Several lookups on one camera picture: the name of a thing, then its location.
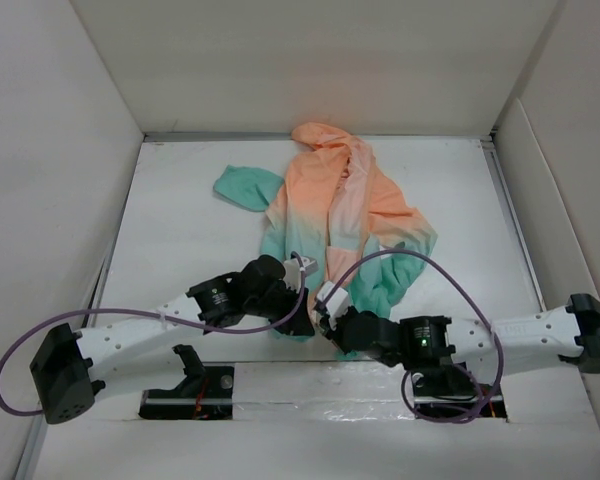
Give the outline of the orange and teal gradient jacket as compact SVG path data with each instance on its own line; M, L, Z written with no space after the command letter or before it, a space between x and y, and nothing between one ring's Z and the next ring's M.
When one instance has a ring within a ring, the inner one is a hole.
M425 263L378 251L406 248L429 256L435 230L381 171L368 143L321 123L302 124L291 137L305 149L284 176L228 166L214 192L265 214L261 253L287 260L297 252L317 261L306 280L311 297L324 282L341 281L357 309L389 316Z

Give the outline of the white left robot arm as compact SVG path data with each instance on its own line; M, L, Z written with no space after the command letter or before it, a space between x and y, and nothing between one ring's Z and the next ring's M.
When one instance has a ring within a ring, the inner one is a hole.
M75 330L62 323L49 330L30 363L42 413L50 425L66 423L97 401L124 392L129 376L148 377L132 361L162 347L180 358L168 384L181 396L202 387L204 367L185 339L196 335L251 335L240 328L246 316L265 320L263 331L282 328L309 335L308 279L318 264L294 254L285 261L262 255L241 271L216 276L190 287L154 311L120 310L122 320L103 327Z

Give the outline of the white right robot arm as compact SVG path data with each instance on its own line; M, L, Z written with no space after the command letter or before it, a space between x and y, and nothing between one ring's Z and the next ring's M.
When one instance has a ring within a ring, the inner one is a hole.
M479 320L419 316L391 321L357 310L348 293L323 287L316 296L316 323L342 352L362 353L387 366L425 374L442 369L442 381L463 394L478 381L562 362L600 374L600 301L573 294L568 303L528 317Z

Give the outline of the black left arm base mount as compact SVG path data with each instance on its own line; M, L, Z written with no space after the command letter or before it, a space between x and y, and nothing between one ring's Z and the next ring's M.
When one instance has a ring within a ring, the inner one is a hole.
M234 364L205 364L190 345L173 351L184 379L171 389L143 392L138 415L144 420L220 421L233 418Z

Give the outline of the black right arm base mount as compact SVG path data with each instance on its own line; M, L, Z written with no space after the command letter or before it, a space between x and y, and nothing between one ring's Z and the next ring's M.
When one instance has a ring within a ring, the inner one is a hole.
M418 416L449 419L466 415L480 405L476 418L507 418L501 388L484 403L492 385L477 380L466 369L465 363L460 367L443 365L440 368L416 370L410 374L407 383L413 397L411 406Z

